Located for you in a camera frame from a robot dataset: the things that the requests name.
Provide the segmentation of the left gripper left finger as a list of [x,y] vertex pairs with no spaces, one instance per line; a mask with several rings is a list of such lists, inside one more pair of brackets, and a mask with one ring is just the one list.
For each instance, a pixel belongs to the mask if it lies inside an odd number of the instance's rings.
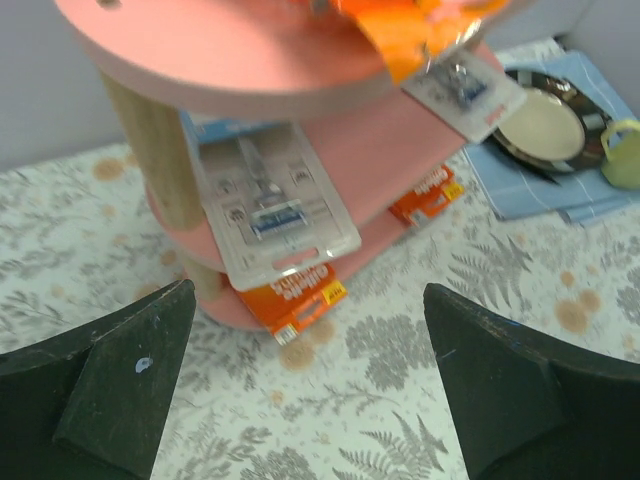
[[176,281],[2,354],[2,478],[150,478],[195,310]]

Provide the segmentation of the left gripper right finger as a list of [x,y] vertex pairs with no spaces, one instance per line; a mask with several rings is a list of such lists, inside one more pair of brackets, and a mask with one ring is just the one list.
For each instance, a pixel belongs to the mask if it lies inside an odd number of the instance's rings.
[[638,478],[638,364],[436,283],[424,315],[469,478]]

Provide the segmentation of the small orange Gillette Fusion box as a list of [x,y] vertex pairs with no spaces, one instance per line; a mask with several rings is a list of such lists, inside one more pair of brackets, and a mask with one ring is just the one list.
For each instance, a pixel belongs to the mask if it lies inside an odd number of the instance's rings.
[[329,264],[239,292],[249,311],[281,346],[293,341],[347,294]]

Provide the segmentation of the large orange Gillette Fusion5 box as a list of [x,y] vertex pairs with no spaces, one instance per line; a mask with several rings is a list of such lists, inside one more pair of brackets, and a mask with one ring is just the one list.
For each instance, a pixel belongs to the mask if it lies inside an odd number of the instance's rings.
[[424,227],[464,192],[454,171],[446,165],[440,165],[397,199],[389,211],[408,226]]

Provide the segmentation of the blue card razor pack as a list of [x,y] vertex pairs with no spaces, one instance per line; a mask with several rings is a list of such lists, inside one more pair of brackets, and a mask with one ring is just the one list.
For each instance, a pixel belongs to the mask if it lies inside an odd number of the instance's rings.
[[187,111],[179,120],[207,221],[236,290],[360,248],[360,233],[299,124]]

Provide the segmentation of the clear blister razor pack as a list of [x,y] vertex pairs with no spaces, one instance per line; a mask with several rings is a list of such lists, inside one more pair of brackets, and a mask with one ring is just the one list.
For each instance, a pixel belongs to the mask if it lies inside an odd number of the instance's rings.
[[527,97],[504,72],[467,50],[431,63],[406,80],[402,90],[475,144],[492,135]]

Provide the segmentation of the orange Bic razor bag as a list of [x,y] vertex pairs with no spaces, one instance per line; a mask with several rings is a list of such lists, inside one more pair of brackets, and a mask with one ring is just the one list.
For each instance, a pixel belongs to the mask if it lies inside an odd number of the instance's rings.
[[506,0],[286,1],[311,19],[344,19],[380,54],[396,84],[472,39],[510,5]]

